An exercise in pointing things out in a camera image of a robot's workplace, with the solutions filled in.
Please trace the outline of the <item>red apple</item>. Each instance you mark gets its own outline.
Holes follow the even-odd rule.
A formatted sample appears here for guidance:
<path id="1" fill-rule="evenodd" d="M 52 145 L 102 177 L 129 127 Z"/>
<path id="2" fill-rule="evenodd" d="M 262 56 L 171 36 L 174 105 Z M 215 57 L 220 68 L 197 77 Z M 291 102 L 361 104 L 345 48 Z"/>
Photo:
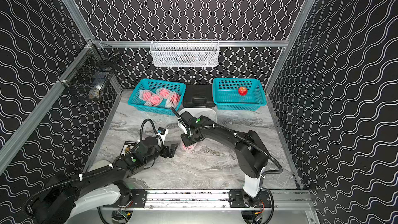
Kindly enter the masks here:
<path id="1" fill-rule="evenodd" d="M 185 144 L 182 145 L 183 150 L 194 150 L 196 147 L 196 144 L 192 144 L 190 146 L 186 146 Z"/>
<path id="2" fill-rule="evenodd" d="M 248 89 L 247 87 L 239 87 L 238 88 L 238 93 L 241 96 L 245 96 L 248 93 Z"/>

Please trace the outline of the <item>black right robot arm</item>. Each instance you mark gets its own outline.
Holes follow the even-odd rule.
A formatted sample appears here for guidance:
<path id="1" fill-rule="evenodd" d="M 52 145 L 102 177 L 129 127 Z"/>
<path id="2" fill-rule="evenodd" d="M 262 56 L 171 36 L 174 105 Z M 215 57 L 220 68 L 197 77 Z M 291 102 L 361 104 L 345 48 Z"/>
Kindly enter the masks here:
<path id="1" fill-rule="evenodd" d="M 258 196 L 263 182 L 262 173 L 271 157 L 255 131 L 235 131 L 208 117 L 194 117 L 188 111 L 178 115 L 177 119 L 184 129 L 181 139 L 185 145 L 191 146 L 209 139 L 233 150 L 239 168 L 245 174 L 243 192 L 250 198 Z"/>

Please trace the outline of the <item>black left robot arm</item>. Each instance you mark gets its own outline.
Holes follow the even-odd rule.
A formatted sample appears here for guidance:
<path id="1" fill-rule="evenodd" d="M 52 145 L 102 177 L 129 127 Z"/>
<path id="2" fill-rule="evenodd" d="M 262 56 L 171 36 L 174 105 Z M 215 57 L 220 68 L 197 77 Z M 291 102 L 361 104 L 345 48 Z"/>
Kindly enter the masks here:
<path id="1" fill-rule="evenodd" d="M 147 164 L 158 157 L 174 157 L 178 144 L 160 146 L 160 139 L 159 135 L 147 137 L 107 166 L 55 180 L 26 199 L 22 207 L 24 214 L 36 224 L 63 224 L 78 209 L 79 200 L 111 184 L 117 186 L 115 201 L 129 204 L 131 192 L 123 180 L 145 170 Z"/>

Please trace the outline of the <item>white plastic tub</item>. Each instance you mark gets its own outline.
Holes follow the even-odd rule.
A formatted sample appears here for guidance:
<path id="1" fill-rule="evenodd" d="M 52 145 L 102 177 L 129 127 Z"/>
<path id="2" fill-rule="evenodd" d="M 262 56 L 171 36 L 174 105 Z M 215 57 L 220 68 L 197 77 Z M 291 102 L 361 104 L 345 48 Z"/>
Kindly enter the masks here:
<path id="1" fill-rule="evenodd" d="M 179 111 L 181 116 L 184 112 L 188 112 L 192 117 L 199 118 L 205 116 L 214 122 L 217 122 L 217 113 L 211 108 L 183 108 Z"/>

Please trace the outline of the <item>black plastic tool case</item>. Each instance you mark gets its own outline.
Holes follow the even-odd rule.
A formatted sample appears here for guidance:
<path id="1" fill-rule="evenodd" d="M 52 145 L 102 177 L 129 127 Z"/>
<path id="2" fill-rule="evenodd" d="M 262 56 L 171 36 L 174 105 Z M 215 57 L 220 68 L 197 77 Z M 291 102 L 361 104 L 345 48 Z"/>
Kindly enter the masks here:
<path id="1" fill-rule="evenodd" d="M 212 85 L 186 85 L 182 104 L 184 108 L 216 107 L 212 95 Z"/>

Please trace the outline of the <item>white tape roll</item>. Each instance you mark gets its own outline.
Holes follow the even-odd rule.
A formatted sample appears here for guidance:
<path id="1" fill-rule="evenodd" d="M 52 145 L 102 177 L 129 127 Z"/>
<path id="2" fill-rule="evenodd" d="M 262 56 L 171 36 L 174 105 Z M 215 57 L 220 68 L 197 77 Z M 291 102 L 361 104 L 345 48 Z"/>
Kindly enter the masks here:
<path id="1" fill-rule="evenodd" d="M 90 169 L 88 170 L 88 172 L 91 172 L 91 171 L 100 169 L 100 168 L 102 168 L 102 167 L 108 167 L 109 164 L 111 164 L 111 162 L 109 162 L 109 161 L 107 161 L 107 160 L 100 160 L 100 161 L 97 161 L 97 162 L 95 162 L 95 163 L 90 167 Z"/>

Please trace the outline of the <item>teal basket left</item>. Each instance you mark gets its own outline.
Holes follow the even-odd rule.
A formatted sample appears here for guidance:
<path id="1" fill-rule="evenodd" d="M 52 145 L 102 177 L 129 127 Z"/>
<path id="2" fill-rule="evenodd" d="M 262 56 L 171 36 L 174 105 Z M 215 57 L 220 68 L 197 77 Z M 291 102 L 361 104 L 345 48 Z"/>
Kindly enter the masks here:
<path id="1" fill-rule="evenodd" d="M 142 79 L 127 103 L 139 111 L 173 115 L 182 106 L 187 86 L 163 80 Z"/>

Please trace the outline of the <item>teal basket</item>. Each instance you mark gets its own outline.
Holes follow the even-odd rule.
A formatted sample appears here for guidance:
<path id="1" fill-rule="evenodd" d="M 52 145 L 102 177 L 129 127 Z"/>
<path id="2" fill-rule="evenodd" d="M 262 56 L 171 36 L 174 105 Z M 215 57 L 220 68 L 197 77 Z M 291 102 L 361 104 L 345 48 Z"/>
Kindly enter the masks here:
<path id="1" fill-rule="evenodd" d="M 239 87 L 247 87 L 248 93 L 239 95 Z M 215 78 L 212 95 L 219 110 L 256 111 L 266 105 L 264 89 L 258 79 Z"/>
<path id="2" fill-rule="evenodd" d="M 182 106 L 187 86 L 163 80 L 142 79 L 127 103 L 139 111 L 173 115 Z"/>

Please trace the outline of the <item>teal basket right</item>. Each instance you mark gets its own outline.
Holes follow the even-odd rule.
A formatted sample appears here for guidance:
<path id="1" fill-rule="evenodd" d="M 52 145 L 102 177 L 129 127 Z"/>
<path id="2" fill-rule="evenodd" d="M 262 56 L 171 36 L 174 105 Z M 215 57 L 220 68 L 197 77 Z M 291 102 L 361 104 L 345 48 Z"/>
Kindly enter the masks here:
<path id="1" fill-rule="evenodd" d="M 239 95 L 239 87 L 247 87 L 248 93 Z M 266 105 L 264 89 L 258 79 L 215 78 L 212 95 L 219 110 L 256 111 Z"/>

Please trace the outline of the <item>netted apple far left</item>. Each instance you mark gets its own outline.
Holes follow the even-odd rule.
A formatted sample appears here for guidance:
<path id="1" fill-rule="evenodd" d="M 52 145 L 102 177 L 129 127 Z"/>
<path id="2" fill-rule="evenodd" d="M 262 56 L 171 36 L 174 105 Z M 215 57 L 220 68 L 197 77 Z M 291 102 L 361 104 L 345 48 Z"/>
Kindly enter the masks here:
<path id="1" fill-rule="evenodd" d="M 150 90 L 140 90 L 138 93 L 138 97 L 140 100 L 147 102 L 152 96 L 154 95 L 154 93 Z"/>

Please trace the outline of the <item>metal base rail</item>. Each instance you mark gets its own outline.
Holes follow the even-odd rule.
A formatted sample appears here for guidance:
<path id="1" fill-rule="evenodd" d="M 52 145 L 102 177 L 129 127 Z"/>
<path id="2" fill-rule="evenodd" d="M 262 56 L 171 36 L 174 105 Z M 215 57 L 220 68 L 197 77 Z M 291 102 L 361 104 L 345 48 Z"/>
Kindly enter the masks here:
<path id="1" fill-rule="evenodd" d="M 263 214 L 278 211 L 294 214 L 303 212 L 306 224 L 318 224 L 319 218 L 312 208 L 312 197 L 304 190 L 267 190 L 245 203 L 240 189 L 176 189 L 139 190 L 130 194 L 132 202 L 120 207 L 124 212 L 132 211 L 237 211 L 258 218 Z"/>

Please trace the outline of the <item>clear wall basket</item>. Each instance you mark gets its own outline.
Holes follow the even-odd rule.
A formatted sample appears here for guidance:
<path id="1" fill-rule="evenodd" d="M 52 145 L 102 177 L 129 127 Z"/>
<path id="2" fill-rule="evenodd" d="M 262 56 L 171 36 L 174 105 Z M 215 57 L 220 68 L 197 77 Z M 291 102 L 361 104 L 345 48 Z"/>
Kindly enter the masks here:
<path id="1" fill-rule="evenodd" d="M 150 54 L 157 67 L 216 67 L 220 46 L 216 39 L 152 40 Z"/>

